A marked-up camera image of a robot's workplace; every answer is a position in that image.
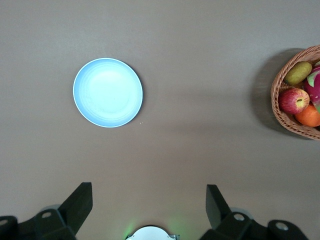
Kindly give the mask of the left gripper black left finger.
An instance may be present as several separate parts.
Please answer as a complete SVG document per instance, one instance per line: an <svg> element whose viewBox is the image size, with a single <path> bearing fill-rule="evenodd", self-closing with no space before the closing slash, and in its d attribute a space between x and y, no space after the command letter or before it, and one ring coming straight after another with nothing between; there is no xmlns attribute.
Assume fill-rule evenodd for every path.
<svg viewBox="0 0 320 240"><path fill-rule="evenodd" d="M83 182L57 209L45 209L20 223L18 240L77 240L92 208L92 184Z"/></svg>

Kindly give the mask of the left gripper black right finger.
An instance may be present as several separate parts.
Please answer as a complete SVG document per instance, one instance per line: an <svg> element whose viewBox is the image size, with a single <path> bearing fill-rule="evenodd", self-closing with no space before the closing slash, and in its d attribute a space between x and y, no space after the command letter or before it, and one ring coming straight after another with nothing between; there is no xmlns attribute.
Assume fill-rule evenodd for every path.
<svg viewBox="0 0 320 240"><path fill-rule="evenodd" d="M205 210L211 228L199 240L270 240L266 227L246 213L231 210L215 184L206 186Z"/></svg>

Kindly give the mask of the red yellow apple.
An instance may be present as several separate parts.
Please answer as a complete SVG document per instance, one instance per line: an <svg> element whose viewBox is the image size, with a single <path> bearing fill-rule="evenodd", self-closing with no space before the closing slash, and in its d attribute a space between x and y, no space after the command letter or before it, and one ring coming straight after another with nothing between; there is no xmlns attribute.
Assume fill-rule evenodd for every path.
<svg viewBox="0 0 320 240"><path fill-rule="evenodd" d="M310 103L306 91L300 88L288 88L278 95L278 106L282 112L295 115L301 113Z"/></svg>

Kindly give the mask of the light blue plate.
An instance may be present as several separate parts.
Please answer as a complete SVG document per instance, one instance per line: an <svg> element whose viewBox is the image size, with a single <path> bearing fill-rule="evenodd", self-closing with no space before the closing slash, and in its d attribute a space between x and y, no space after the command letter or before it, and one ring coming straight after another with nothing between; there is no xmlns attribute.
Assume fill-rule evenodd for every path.
<svg viewBox="0 0 320 240"><path fill-rule="evenodd" d="M144 97L136 72L113 58L86 63L75 76L72 92L81 115L103 128L117 128L132 121Z"/></svg>

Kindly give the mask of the brown wicker basket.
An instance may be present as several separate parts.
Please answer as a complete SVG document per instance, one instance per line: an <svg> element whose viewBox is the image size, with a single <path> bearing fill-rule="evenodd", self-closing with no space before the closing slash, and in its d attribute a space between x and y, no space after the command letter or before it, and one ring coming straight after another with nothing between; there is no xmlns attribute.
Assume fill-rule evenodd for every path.
<svg viewBox="0 0 320 240"><path fill-rule="evenodd" d="M290 85L285 83L284 77L296 63L307 61L314 65L319 60L320 44L310 46L296 53L277 73L270 90L272 112L279 124L291 133L316 141L320 141L320 130L316 127L302 125L295 120L293 115L282 112L279 107L278 97L281 91L291 88Z"/></svg>

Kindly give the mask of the orange fruit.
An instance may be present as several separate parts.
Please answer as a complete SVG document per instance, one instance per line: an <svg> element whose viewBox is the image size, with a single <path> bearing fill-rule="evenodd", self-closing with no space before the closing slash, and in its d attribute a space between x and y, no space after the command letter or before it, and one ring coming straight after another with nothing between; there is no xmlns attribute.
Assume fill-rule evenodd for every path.
<svg viewBox="0 0 320 240"><path fill-rule="evenodd" d="M303 111L294 115L294 118L304 126L319 127L320 112L310 103Z"/></svg>

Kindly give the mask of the pink dragon fruit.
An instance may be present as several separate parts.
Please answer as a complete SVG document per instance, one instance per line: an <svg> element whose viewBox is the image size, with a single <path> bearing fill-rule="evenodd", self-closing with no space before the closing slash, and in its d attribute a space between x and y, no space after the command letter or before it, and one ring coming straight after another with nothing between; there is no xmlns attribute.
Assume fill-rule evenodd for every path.
<svg viewBox="0 0 320 240"><path fill-rule="evenodd" d="M315 109L320 113L320 61L318 61L307 76L303 89L309 95Z"/></svg>

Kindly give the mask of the brown green kiwi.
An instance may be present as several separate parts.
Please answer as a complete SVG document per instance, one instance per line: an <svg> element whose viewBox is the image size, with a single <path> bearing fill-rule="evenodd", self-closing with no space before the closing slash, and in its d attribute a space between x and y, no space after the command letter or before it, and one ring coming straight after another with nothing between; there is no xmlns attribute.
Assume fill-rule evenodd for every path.
<svg viewBox="0 0 320 240"><path fill-rule="evenodd" d="M286 84L290 86L301 83L312 71L313 66L308 61L300 61L296 63L284 77Z"/></svg>

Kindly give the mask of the brown tablecloth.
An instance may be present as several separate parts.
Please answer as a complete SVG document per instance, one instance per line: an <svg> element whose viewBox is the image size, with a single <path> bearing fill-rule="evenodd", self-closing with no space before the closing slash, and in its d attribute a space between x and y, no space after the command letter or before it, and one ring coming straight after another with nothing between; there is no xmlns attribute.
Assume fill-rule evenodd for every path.
<svg viewBox="0 0 320 240"><path fill-rule="evenodd" d="M320 141L281 127L272 82L320 44L320 0L0 0L0 216L21 222L91 182L78 240L210 227L206 186L260 224L320 240ZM143 105L103 128L73 100L97 58L130 65Z"/></svg>

